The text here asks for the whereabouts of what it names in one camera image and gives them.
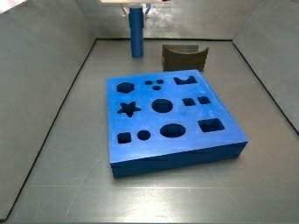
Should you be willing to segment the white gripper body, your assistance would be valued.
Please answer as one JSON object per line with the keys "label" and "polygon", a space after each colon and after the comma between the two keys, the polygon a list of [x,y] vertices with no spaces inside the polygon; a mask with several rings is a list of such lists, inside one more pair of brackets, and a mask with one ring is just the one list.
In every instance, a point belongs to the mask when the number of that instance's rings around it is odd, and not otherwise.
{"label": "white gripper body", "polygon": [[165,4],[172,0],[98,0],[102,4]]}

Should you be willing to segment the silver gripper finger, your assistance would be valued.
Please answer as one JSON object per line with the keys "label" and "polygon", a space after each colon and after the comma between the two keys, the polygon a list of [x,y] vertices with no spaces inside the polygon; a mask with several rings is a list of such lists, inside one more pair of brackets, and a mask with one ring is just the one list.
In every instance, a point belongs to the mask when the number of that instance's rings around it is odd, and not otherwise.
{"label": "silver gripper finger", "polygon": [[124,13],[124,17],[128,17],[129,9],[126,3],[121,3],[121,11]]}
{"label": "silver gripper finger", "polygon": [[148,19],[148,17],[149,17],[149,10],[152,9],[152,4],[151,3],[147,3],[145,5],[144,5],[144,20],[147,20]]}

